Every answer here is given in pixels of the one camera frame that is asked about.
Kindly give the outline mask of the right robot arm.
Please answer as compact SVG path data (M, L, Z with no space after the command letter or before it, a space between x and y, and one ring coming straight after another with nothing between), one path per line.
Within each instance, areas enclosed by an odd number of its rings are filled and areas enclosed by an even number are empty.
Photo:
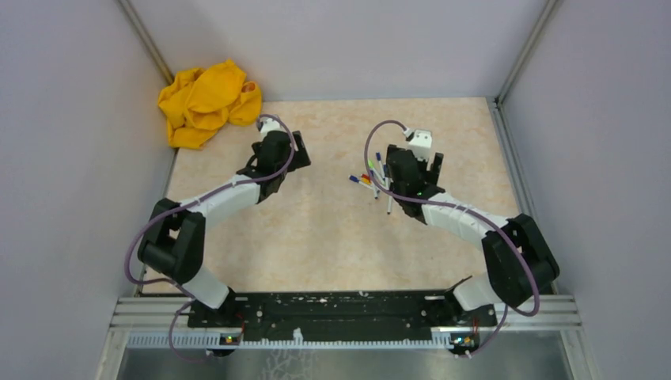
M448 291L447 319L466 326L481 306L503 303L519 310L529 299L533 308L523 315L537 314L541 290L560 274L540 228L527 214L502 217L459 202L437 184L441 164L441 154L427 164L407 148L387 148L390 192L404 213L457 235L483 254L485 273L463 279Z

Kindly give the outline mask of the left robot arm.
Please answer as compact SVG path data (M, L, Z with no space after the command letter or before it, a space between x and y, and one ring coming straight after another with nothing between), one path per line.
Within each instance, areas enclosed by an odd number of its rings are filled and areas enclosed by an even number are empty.
M299 131L270 131L252 145L248 164L220 189L181 202L158 201L151 215L155 223L143 234L137 258L166 276L207 307L206 316L219 328L237 317L233 290L204 266L206 232L247 207L279 191L286 174L310 165Z

